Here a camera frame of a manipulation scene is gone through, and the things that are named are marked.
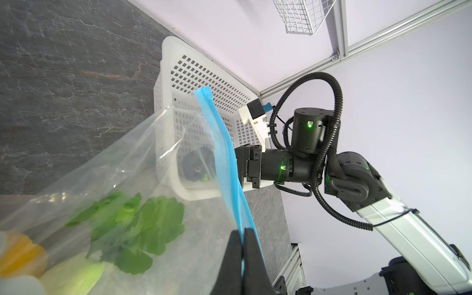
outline wire mesh shelf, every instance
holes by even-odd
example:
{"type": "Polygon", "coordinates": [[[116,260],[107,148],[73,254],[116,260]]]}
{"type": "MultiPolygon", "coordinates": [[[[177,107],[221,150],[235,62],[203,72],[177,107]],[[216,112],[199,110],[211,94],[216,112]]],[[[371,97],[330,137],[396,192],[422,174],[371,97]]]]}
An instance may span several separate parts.
{"type": "Polygon", "coordinates": [[[336,0],[274,0],[290,34],[313,35],[321,27],[336,0]]]}

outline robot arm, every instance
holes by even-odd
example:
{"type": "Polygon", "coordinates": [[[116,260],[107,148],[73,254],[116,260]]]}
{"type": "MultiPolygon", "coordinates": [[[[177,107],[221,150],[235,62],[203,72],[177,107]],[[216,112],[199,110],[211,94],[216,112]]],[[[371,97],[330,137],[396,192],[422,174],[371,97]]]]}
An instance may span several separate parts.
{"type": "Polygon", "coordinates": [[[372,224],[437,294],[472,290],[470,265],[461,252],[447,244],[417,210],[392,194],[370,163],[354,152],[341,153],[337,160],[348,180],[336,178],[328,162],[326,193],[337,195],[372,224]]]}
{"type": "Polygon", "coordinates": [[[379,231],[402,254],[431,292],[448,295],[472,291],[470,265],[457,247],[446,243],[417,210],[410,209],[393,195],[364,157],[355,152],[336,155],[341,109],[342,92],[334,77],[326,73],[301,77],[274,107],[269,125],[264,125],[270,128],[270,136],[277,149],[257,145],[236,148],[241,184],[244,184],[244,179],[247,180],[246,185],[252,183],[252,188],[259,188],[263,180],[273,181],[279,189],[286,181],[302,183],[305,188],[308,186],[306,184],[310,184],[309,193],[283,190],[304,196],[313,192],[322,207],[338,220],[357,228],[379,231]],[[322,79],[330,84],[335,96],[335,108],[296,109],[294,116],[284,125],[283,147],[275,135],[275,117],[289,94],[312,79],[322,79]],[[287,127],[292,122],[292,140],[289,143],[287,127]],[[324,201],[318,190],[323,175],[325,193],[341,199],[352,212],[367,222],[342,216],[324,201]]]}

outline leafy green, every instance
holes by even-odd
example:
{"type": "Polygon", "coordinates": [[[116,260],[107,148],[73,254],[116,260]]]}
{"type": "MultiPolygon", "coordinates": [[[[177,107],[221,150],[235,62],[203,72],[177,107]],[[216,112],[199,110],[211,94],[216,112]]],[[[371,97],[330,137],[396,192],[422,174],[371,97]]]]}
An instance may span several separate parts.
{"type": "Polygon", "coordinates": [[[185,232],[185,207],[166,196],[151,197],[141,207],[140,203],[140,193],[131,198],[113,192],[77,214],[66,227],[90,220],[93,229],[87,257],[101,250],[101,261],[112,262],[127,273],[144,273],[152,265],[146,253],[162,255],[166,244],[185,232]]]}
{"type": "Polygon", "coordinates": [[[152,258],[140,249],[126,248],[118,253],[114,263],[122,271],[136,275],[151,268],[152,258]]]}

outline white bracket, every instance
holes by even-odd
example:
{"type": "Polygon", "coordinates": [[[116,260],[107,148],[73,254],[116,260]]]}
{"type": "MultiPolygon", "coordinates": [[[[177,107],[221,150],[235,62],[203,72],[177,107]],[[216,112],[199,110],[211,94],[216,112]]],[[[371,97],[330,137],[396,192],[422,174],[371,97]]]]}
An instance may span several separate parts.
{"type": "Polygon", "coordinates": [[[244,125],[251,124],[256,133],[257,139],[262,147],[262,152],[266,150],[266,138],[269,138],[269,123],[267,122],[266,114],[253,119],[247,105],[240,107],[238,110],[239,116],[241,116],[241,121],[244,125]]]}

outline marble surface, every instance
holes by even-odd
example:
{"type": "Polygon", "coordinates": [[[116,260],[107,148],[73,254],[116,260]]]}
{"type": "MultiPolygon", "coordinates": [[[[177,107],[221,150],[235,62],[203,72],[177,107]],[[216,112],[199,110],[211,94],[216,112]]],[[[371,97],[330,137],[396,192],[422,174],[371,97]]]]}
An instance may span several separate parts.
{"type": "Polygon", "coordinates": [[[244,195],[259,234],[267,274],[273,282],[292,254],[282,195],[273,185],[244,195]]]}
{"type": "Polygon", "coordinates": [[[0,5],[0,194],[35,194],[153,113],[172,33],[125,0],[0,5]]]}

